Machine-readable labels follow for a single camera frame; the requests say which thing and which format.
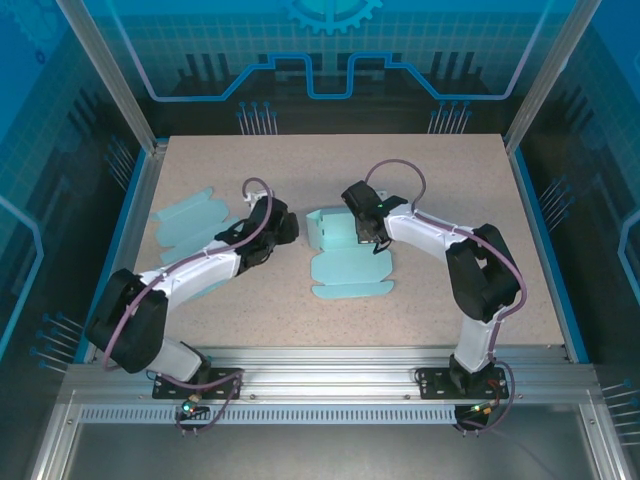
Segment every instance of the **cable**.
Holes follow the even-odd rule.
[[[422,188],[420,189],[420,192],[418,193],[418,195],[416,196],[416,198],[413,200],[413,202],[411,202],[411,211],[413,212],[413,215],[418,219],[421,220],[422,222],[434,226],[436,228],[439,228],[441,230],[447,230],[447,231],[451,231],[452,233],[456,233],[458,235],[462,235],[474,242],[476,242],[478,245],[484,247],[486,250],[488,250],[489,252],[491,252],[498,260],[500,260],[500,262],[502,262],[502,264],[507,267],[509,269],[509,271],[513,274],[513,276],[516,278],[516,281],[518,282],[518,285],[520,286],[520,300],[518,301],[517,304],[515,304],[513,307],[509,308],[508,310],[502,310],[498,316],[496,317],[496,326],[493,329],[493,332],[491,334],[491,338],[489,339],[489,346],[488,346],[488,352],[487,352],[487,356],[489,357],[489,361],[491,363],[493,363],[494,365],[502,365],[504,366],[505,370],[509,373],[509,377],[511,379],[511,395],[509,396],[509,400],[507,402],[507,406],[505,407],[504,412],[502,413],[502,415],[500,415],[500,417],[493,422],[491,425],[487,426],[487,427],[483,427],[481,431],[483,432],[487,432],[487,431],[491,431],[495,428],[495,426],[499,425],[505,418],[505,416],[507,415],[507,413],[509,413],[509,411],[511,410],[511,407],[513,406],[513,402],[515,399],[515,391],[516,391],[516,382],[515,382],[515,377],[513,375],[513,370],[511,369],[511,367],[503,361],[499,361],[496,359],[496,357],[494,356],[494,352],[495,352],[495,346],[496,346],[496,342],[498,339],[498,332],[500,331],[500,326],[502,324],[502,322],[504,321],[505,318],[507,318],[509,315],[513,315],[514,313],[516,313],[518,310],[520,310],[524,304],[527,301],[527,285],[524,281],[524,278],[522,277],[522,274],[520,273],[520,271],[518,270],[518,268],[514,265],[514,263],[509,260],[505,255],[503,255],[501,252],[499,252],[493,245],[491,245],[489,242],[483,240],[482,238],[478,237],[477,235],[473,234],[472,232],[468,232],[466,230],[463,230],[461,228],[459,228],[456,225],[453,225],[451,223],[448,222],[443,222],[440,220],[436,220],[433,218],[429,218],[426,217],[424,215],[422,215],[417,209],[416,209],[416,203],[418,203],[418,201],[424,196],[426,190],[427,190],[427,180],[424,176],[424,174],[422,173],[422,171],[420,170],[420,168],[418,168],[414,163],[409,162],[408,160],[402,160],[402,159],[397,159],[397,158],[392,158],[392,159],[388,159],[388,160],[382,160],[381,162],[376,163],[371,170],[369,170],[369,172],[367,173],[367,176],[365,177],[365,183],[368,183],[369,178],[371,177],[371,174],[378,168],[381,167],[382,165],[386,165],[388,163],[399,163],[402,165],[407,165],[409,167],[411,167],[413,170],[416,171],[416,173],[418,174],[418,176],[420,177],[420,181],[422,182]]]
[[[484,427],[481,423],[473,422],[470,420],[463,420],[463,423],[466,423],[467,425],[478,428],[479,432],[487,431],[486,427]],[[504,438],[505,440],[508,440],[509,442],[512,442],[518,445],[525,453],[529,455],[529,457],[531,457],[531,459],[534,462],[538,464],[540,468],[542,468],[545,472],[547,472],[551,478],[553,478],[554,480],[560,480],[560,477],[556,475],[549,467],[547,467],[547,465],[542,461],[542,459],[540,459],[540,457],[538,457],[535,453],[533,453],[533,451],[531,451],[526,445],[520,442],[517,438],[512,437],[511,435],[507,435],[506,433],[501,432],[500,430],[494,430],[493,433],[498,435],[499,437]]]
[[[409,160],[403,160],[401,158],[389,158],[387,160],[382,160],[381,162],[376,163],[373,167],[371,167],[371,170],[369,170],[367,176],[364,177],[364,183],[369,183],[369,179],[371,178],[373,172],[375,172],[382,165],[387,165],[388,163],[399,163],[401,165],[406,165],[407,167],[412,168],[420,177],[420,181],[422,182],[422,189],[420,190],[418,196],[413,200],[413,202],[411,202],[411,211],[414,211],[416,209],[416,203],[420,201],[420,199],[424,196],[424,193],[427,191],[427,179],[424,177],[424,173],[422,173],[422,170],[420,170],[420,168],[418,168],[416,164],[411,163]]]
[[[120,337],[120,334],[122,333],[122,330],[124,329],[125,325],[129,321],[129,319],[131,318],[131,315],[133,314],[135,309],[138,308],[138,305],[140,304],[142,299],[153,289],[153,287],[155,287],[160,282],[162,282],[167,275],[169,275],[171,272],[177,270],[178,268],[183,267],[184,265],[187,265],[188,263],[191,263],[194,260],[199,260],[202,257],[208,257],[208,256],[211,256],[211,255],[218,255],[220,253],[224,253],[224,252],[228,252],[230,250],[235,250],[236,248],[240,248],[240,247],[246,245],[247,243],[251,242],[254,238],[256,238],[260,234],[260,232],[262,232],[262,230],[264,230],[264,228],[267,226],[267,223],[269,222],[269,218],[271,217],[271,209],[273,207],[273,194],[271,193],[271,189],[264,182],[264,180],[262,180],[260,178],[257,178],[257,177],[251,177],[251,178],[248,178],[247,180],[245,180],[245,182],[242,184],[242,195],[245,198],[247,196],[247,192],[246,192],[247,185],[249,183],[251,183],[251,182],[259,183],[260,185],[262,185],[264,187],[264,189],[267,192],[267,212],[266,212],[266,214],[264,216],[264,219],[262,220],[262,223],[260,223],[258,228],[254,232],[252,232],[244,240],[241,240],[238,243],[235,243],[233,245],[227,245],[226,247],[219,247],[219,248],[214,248],[214,249],[207,250],[207,251],[201,251],[201,252],[198,252],[198,253],[196,253],[194,255],[191,255],[190,257],[183,258],[182,260],[179,260],[176,263],[174,263],[173,265],[169,266],[164,272],[162,272],[156,278],[151,280],[151,282],[149,282],[149,284],[145,288],[143,288],[142,291],[140,291],[140,293],[138,293],[138,295],[133,299],[133,301],[125,309],[124,313],[122,314],[122,317],[120,317],[120,321],[118,322],[118,325],[116,326],[115,330],[113,331],[113,335],[111,335],[111,339],[109,340],[109,343],[107,344],[107,348],[104,350],[104,358],[102,359],[102,367],[105,370],[112,371],[112,370],[116,370],[117,368],[120,368],[117,365],[113,366],[113,367],[109,366],[109,359],[111,358],[111,353],[113,352],[113,348],[114,348],[116,342],[118,341],[118,338]]]
[[[222,407],[220,408],[220,410],[218,410],[218,413],[216,413],[215,417],[213,417],[211,419],[211,421],[209,423],[207,423],[205,426],[200,427],[200,428],[195,428],[194,427],[192,430],[186,429],[186,428],[184,428],[182,426],[182,423],[180,422],[180,414],[179,413],[177,414],[177,416],[176,416],[176,428],[178,430],[180,430],[183,435],[185,435],[187,432],[191,432],[194,435],[198,435],[199,433],[204,433],[207,430],[211,429],[216,423],[218,423],[218,421],[224,415],[224,412],[227,410],[227,407],[229,407],[229,404],[231,403],[231,399],[235,395],[236,390],[238,389],[238,387],[240,386],[240,383],[242,381],[242,372],[236,372],[236,373],[240,373],[240,375],[236,380],[234,380],[233,386],[231,387],[231,393],[229,393],[229,396],[224,401],[224,403],[222,404]]]
[[[194,385],[193,383],[181,382],[178,379],[173,378],[170,375],[161,375],[162,378],[166,378],[169,382],[173,383],[176,387],[186,388],[189,390],[201,390],[203,392],[207,390],[211,390],[212,388],[216,388],[218,385],[222,385],[223,383],[227,383],[229,380],[233,380],[235,378],[242,378],[244,375],[244,370],[239,370],[237,372],[231,373],[225,377],[219,378],[218,380],[211,383],[201,383],[199,385]]]

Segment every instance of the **ventilation slot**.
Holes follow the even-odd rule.
[[[173,424],[174,405],[94,405],[82,411],[84,423]],[[188,420],[185,425],[209,422],[218,405]],[[452,424],[454,407],[450,405],[231,405],[220,419],[222,424]]]

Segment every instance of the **metal bracket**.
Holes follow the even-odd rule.
[[[208,382],[213,382],[215,380],[218,380],[219,378],[239,372],[240,370],[241,369],[239,368],[212,368],[211,370],[209,370]],[[217,386],[216,388],[212,388],[211,390],[202,392],[202,399],[226,400],[231,393],[233,383],[234,382],[232,381],[225,382],[222,385]],[[241,385],[236,388],[236,393],[234,393],[231,397],[233,400],[237,400],[238,398],[240,398],[241,388]],[[194,393],[194,390],[176,387],[173,383],[164,379],[162,376],[156,375],[151,397],[155,400],[184,400],[192,393]]]
[[[451,381],[448,368],[419,368],[415,372],[415,380],[420,388],[422,400],[493,400],[496,398],[496,390],[486,384],[471,389],[469,394],[463,396]],[[503,369],[492,369],[487,374],[487,380],[495,380],[500,385],[497,390],[498,398],[501,400],[509,398]]]

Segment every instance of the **folded cardboard piece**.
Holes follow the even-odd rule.
[[[358,243],[353,215],[346,207],[323,208],[307,215],[311,248],[322,251],[311,260],[311,278],[323,285],[311,291],[320,298],[384,295],[394,282],[391,252],[373,254],[374,245]]]
[[[212,198],[213,188],[206,188],[184,200],[151,215],[151,220],[160,222],[156,230],[156,241],[161,247],[170,248],[160,254],[162,266],[194,254],[204,248],[220,232],[238,221],[229,215],[224,200]],[[218,282],[197,293],[201,297],[226,282]]]

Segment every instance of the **gray floor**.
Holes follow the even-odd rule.
[[[573,411],[518,407],[494,434],[451,426],[220,426],[182,438],[167,426],[87,425],[67,480],[594,478]]]

